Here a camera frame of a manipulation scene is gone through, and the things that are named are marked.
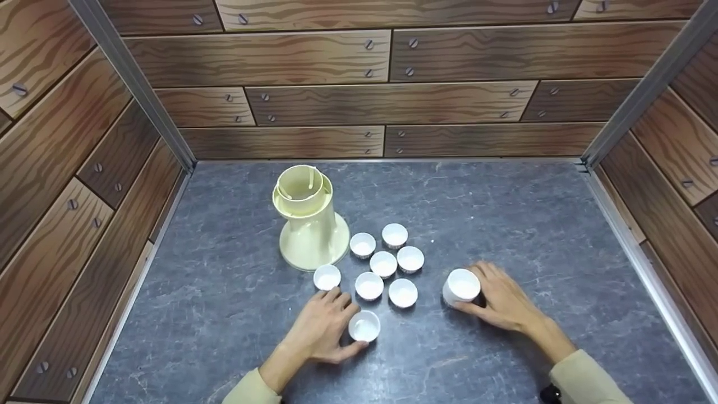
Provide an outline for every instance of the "black object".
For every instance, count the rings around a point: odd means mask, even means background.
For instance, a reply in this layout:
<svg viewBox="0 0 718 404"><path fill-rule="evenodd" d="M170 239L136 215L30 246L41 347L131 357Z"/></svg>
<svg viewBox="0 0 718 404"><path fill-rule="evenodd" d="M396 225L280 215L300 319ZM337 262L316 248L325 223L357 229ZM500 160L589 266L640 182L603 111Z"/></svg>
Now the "black object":
<svg viewBox="0 0 718 404"><path fill-rule="evenodd" d="M544 404L561 404L561 390L550 384L538 394Z"/></svg>

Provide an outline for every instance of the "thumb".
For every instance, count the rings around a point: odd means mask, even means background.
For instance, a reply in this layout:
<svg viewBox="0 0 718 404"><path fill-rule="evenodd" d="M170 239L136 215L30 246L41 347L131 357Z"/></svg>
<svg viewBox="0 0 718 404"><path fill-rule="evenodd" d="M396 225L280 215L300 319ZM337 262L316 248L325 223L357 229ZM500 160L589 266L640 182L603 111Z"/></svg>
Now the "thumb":
<svg viewBox="0 0 718 404"><path fill-rule="evenodd" d="M367 346L369 346L369 343L366 341L355 341L350 345L341 346L332 355L332 362L344 362L345 360L361 352L361 350L366 348Z"/></svg>

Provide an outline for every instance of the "wooden wall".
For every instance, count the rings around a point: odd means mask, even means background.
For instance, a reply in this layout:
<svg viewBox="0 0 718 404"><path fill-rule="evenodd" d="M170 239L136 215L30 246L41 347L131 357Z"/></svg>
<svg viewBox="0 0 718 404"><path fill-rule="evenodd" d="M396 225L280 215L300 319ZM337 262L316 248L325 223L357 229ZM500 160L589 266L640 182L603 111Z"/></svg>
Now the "wooden wall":
<svg viewBox="0 0 718 404"><path fill-rule="evenodd" d="M700 0L101 0L200 159L578 156Z"/></svg>
<svg viewBox="0 0 718 404"><path fill-rule="evenodd" d="M718 368L718 32L596 173Z"/></svg>
<svg viewBox="0 0 718 404"><path fill-rule="evenodd" d="M0 403L79 403L180 165L66 0L0 2Z"/></svg>

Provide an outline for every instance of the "small white cup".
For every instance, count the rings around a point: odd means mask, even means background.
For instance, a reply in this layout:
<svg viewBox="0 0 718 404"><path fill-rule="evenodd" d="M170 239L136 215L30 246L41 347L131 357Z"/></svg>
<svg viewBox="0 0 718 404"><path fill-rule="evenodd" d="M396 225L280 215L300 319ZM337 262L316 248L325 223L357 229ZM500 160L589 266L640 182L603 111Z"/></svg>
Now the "small white cup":
<svg viewBox="0 0 718 404"><path fill-rule="evenodd" d="M471 271L459 268L451 271L444 282L442 294L451 307L457 302L470 302L481 292L481 282Z"/></svg>
<svg viewBox="0 0 718 404"><path fill-rule="evenodd" d="M390 252L379 251L371 256L369 268L381 279L386 279L396 272L396 258Z"/></svg>
<svg viewBox="0 0 718 404"><path fill-rule="evenodd" d="M389 285L389 299L396 307L412 307L418 297L416 285L408 279L397 279Z"/></svg>
<svg viewBox="0 0 718 404"><path fill-rule="evenodd" d="M384 291L384 281L374 272L364 272L354 282L354 290L364 300L376 300Z"/></svg>
<svg viewBox="0 0 718 404"><path fill-rule="evenodd" d="M319 290L332 290L339 286L341 281L342 274L334 265L322 265L314 271L314 286Z"/></svg>
<svg viewBox="0 0 718 404"><path fill-rule="evenodd" d="M371 257L376 249L376 240L369 233L357 233L349 240L352 253L362 260Z"/></svg>
<svg viewBox="0 0 718 404"><path fill-rule="evenodd" d="M381 238L390 249L400 249L409 239L409 231L398 223L390 223L381 231Z"/></svg>
<svg viewBox="0 0 718 404"><path fill-rule="evenodd" d="M372 342L381 332L379 317L372 311L362 310L349 320L349 336L354 341Z"/></svg>
<svg viewBox="0 0 718 404"><path fill-rule="evenodd" d="M402 271L413 274L424 266L424 253L416 247L402 247L396 253L396 261Z"/></svg>

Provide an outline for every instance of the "gray marble surface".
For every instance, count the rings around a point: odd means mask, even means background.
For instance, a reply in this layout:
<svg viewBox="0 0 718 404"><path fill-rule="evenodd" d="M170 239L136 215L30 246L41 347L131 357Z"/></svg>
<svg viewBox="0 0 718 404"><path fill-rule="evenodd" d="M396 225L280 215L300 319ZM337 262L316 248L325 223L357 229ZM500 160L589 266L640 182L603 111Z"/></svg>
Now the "gray marble surface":
<svg viewBox="0 0 718 404"><path fill-rule="evenodd" d="M220 403L314 293L289 268L270 203L288 164L202 164L190 180L92 404ZM531 344L443 306L448 271L492 260L636 403L706 403L579 173L568 163L319 163L352 233L392 221L426 264L408 311L359 302L382 334L343 365L307 365L288 403L537 403ZM345 257L353 291L365 262Z"/></svg>

